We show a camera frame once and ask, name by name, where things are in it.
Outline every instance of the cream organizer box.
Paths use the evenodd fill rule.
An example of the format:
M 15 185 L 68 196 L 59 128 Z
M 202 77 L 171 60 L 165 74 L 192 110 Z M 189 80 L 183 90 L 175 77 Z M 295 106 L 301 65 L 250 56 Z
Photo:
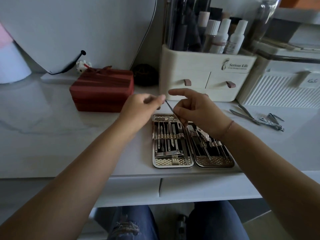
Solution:
M 212 101 L 230 102 L 235 100 L 255 60 L 255 56 L 174 51 L 164 44 L 159 91 L 168 100 L 181 100 L 183 96 L 170 96 L 168 90 L 190 88 L 206 93 Z

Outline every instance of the open manicure case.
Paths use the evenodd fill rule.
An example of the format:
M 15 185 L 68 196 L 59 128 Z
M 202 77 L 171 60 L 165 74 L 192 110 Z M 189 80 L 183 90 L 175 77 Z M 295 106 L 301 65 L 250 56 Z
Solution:
M 203 168 L 234 166 L 234 159 L 220 141 L 193 122 L 183 127 L 173 114 L 153 116 L 152 162 L 156 168 Z

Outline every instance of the hand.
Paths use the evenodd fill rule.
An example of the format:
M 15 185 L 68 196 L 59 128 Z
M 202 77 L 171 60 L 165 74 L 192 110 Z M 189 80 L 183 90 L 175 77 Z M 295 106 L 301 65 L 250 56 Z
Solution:
M 210 100 L 208 95 L 188 88 L 171 89 L 168 93 L 186 97 L 180 100 L 173 109 L 185 126 L 188 121 L 192 121 L 216 139 L 219 139 L 230 126 L 232 120 Z
M 150 119 L 154 111 L 165 102 L 166 96 L 133 94 L 122 107 L 118 121 L 130 125 L 130 132 L 137 133 Z

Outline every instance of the jeans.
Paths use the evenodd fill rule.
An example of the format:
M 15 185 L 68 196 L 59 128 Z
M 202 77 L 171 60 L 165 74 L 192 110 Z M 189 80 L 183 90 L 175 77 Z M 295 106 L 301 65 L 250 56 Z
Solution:
M 118 207 L 108 240 L 159 240 L 147 205 Z M 197 202 L 186 222 L 187 240 L 249 240 L 228 201 Z

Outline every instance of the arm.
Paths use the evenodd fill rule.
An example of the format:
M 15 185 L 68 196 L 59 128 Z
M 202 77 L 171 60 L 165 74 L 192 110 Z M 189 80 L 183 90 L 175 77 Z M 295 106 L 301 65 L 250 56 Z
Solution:
M 0 226 L 2 239 L 76 239 L 135 133 L 164 102 L 149 94 L 128 98 L 119 118 L 65 170 Z
M 282 226 L 297 239 L 320 239 L 320 185 L 271 150 L 253 133 L 233 123 L 205 94 L 172 89 L 182 95 L 174 108 L 182 123 L 193 121 L 221 139 Z

